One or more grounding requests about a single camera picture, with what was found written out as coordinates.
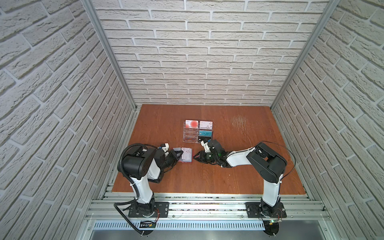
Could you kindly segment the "red leather card holder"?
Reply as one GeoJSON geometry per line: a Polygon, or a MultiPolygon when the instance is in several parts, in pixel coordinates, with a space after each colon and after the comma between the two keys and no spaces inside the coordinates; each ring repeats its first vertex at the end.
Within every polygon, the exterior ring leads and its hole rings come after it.
{"type": "Polygon", "coordinates": [[[193,160],[193,150],[191,148],[173,148],[177,154],[178,161],[181,163],[191,163],[193,160]]]}

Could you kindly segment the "white blossom VIP card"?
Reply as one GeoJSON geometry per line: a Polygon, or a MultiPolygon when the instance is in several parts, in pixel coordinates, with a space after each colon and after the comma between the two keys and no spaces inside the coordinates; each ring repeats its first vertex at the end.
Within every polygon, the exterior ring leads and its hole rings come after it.
{"type": "Polygon", "coordinates": [[[211,121],[200,121],[199,122],[199,128],[203,130],[212,130],[213,129],[213,122],[211,121]]]}

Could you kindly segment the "clear acrylic card organizer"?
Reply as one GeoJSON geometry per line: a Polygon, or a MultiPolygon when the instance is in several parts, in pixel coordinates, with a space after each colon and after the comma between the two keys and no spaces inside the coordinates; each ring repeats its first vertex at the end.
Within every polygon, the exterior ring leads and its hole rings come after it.
{"type": "Polygon", "coordinates": [[[183,126],[183,142],[184,143],[201,143],[198,140],[199,130],[203,130],[203,129],[200,129],[200,128],[198,128],[198,129],[188,129],[188,128],[185,128],[185,122],[184,122],[184,126],[183,126]]]}

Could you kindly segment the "white pink circle card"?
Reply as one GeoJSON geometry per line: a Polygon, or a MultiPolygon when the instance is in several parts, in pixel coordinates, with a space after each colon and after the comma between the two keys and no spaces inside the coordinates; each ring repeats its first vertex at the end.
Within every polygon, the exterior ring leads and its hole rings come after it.
{"type": "Polygon", "coordinates": [[[196,120],[186,120],[185,121],[185,128],[188,128],[188,129],[198,129],[199,128],[199,121],[196,121],[196,120]]]}

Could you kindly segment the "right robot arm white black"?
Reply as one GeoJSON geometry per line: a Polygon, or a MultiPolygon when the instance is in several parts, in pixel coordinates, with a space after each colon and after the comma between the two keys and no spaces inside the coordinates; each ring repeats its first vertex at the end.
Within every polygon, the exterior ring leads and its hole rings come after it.
{"type": "Polygon", "coordinates": [[[280,185],[288,162],[267,144],[266,141],[260,141],[251,148],[227,152],[217,140],[211,140],[202,143],[204,149],[194,155],[194,160],[222,168],[253,166],[264,180],[260,208],[271,210],[281,200],[280,185]]]}

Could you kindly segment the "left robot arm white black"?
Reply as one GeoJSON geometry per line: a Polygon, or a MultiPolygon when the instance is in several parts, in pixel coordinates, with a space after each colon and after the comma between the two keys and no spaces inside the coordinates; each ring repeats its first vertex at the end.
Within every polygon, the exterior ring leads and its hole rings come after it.
{"type": "Polygon", "coordinates": [[[132,144],[123,150],[117,168],[136,194],[130,209],[144,216],[155,211],[154,192],[149,183],[160,183],[164,174],[178,163],[183,153],[181,148],[170,150],[168,144],[160,147],[132,144]]]}

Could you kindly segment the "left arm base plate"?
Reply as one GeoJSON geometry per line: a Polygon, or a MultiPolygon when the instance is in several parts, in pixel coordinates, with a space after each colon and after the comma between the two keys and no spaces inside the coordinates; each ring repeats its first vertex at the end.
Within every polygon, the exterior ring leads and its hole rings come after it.
{"type": "Polygon", "coordinates": [[[169,206],[169,202],[133,203],[129,207],[129,218],[167,218],[169,206]]]}

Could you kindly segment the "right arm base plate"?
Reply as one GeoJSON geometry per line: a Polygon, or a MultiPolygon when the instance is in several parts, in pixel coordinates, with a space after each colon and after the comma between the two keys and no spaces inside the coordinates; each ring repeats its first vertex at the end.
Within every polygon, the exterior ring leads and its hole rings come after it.
{"type": "Polygon", "coordinates": [[[245,205],[248,218],[284,219],[287,217],[285,207],[281,202],[274,207],[260,202],[247,202],[245,205]]]}

